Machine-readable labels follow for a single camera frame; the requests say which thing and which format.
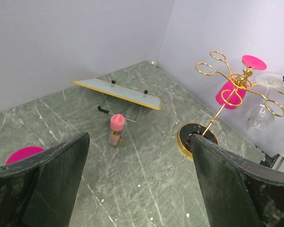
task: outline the spice bottle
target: spice bottle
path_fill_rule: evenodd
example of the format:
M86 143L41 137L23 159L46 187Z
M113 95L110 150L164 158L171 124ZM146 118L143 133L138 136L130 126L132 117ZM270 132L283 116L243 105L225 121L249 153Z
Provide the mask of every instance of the spice bottle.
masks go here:
M125 118L121 114L115 114L110 119L110 130L108 133L108 142L113 147L121 144L125 127Z

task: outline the yellow framed board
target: yellow framed board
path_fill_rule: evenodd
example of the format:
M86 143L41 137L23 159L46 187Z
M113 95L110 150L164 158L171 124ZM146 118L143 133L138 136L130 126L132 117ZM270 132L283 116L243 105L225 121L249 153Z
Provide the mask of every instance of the yellow framed board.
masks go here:
M100 79L75 80L74 84L146 106L154 110L160 110L162 107L161 99L157 97L118 86L114 83L109 83Z

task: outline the white wall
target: white wall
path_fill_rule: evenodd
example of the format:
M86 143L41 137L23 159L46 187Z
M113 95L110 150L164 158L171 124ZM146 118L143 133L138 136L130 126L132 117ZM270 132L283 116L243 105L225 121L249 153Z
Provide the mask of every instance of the white wall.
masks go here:
M175 0L158 66L216 112L220 106L215 95L226 80L219 74L207 77L195 69L196 63L208 62L227 72L222 62L209 56L210 50L224 53L234 72L242 72L241 57L250 54L266 62L266 72L284 75L284 0ZM270 98L284 106L283 95L272 92ZM247 94L241 107L224 110L220 116L267 154L284 156L284 117L275 118L265 138L245 134L247 109L259 100Z
M173 0L0 0L0 111L155 60Z

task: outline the countertop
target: countertop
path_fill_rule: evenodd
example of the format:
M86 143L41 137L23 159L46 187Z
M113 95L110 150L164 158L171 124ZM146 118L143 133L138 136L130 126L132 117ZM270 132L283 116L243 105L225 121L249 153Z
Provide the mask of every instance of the countertop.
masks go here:
M89 154L70 227L208 227L193 160L180 151L176 135L188 122L207 125L214 113L147 61L100 79L148 90L161 98L162 110L143 107L137 122L126 123L121 146L113 148L107 142L111 115L98 105L131 119L139 106L73 86L0 113L0 166L22 147L50 148L86 131ZM211 131L221 147L256 163L263 159L222 120Z

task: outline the black handle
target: black handle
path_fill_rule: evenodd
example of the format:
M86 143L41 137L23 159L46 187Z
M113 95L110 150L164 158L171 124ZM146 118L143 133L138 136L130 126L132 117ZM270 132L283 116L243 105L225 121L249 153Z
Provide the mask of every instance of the black handle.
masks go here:
M98 110L101 111L101 112L104 112L106 114L109 114L109 111L102 109L100 105L98 106Z

